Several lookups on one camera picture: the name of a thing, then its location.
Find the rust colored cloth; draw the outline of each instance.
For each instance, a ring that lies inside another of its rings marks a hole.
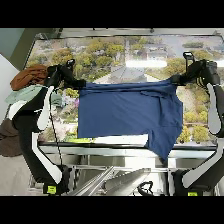
[[[37,64],[19,72],[11,81],[10,85],[14,91],[30,85],[43,85],[46,76],[47,67]]]
[[[18,131],[13,127],[12,121],[7,118],[0,126],[0,155],[14,157],[21,154]]]

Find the gray wall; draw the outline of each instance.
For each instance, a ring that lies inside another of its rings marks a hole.
[[[10,59],[25,28],[0,28],[0,53]]]

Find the gray green cloth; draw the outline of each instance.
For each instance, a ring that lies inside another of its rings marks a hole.
[[[8,104],[14,104],[20,100],[30,101],[32,100],[41,90],[42,85],[31,85],[18,91],[13,91],[6,99],[5,102]],[[55,92],[51,95],[51,104],[55,106],[62,105],[62,97],[60,94]]]

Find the neon green sticker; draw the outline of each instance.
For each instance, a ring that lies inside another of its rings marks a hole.
[[[197,192],[188,192],[188,196],[198,196]]]
[[[56,193],[56,187],[55,186],[48,186],[47,193],[55,194]]]

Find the dark brown cloth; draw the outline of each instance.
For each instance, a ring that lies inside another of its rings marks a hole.
[[[14,157],[21,155],[18,131],[10,119],[5,119],[0,126],[0,155]]]
[[[11,88],[16,91],[30,85],[44,84],[47,76],[47,67],[45,65],[33,65],[19,72],[10,82]]]

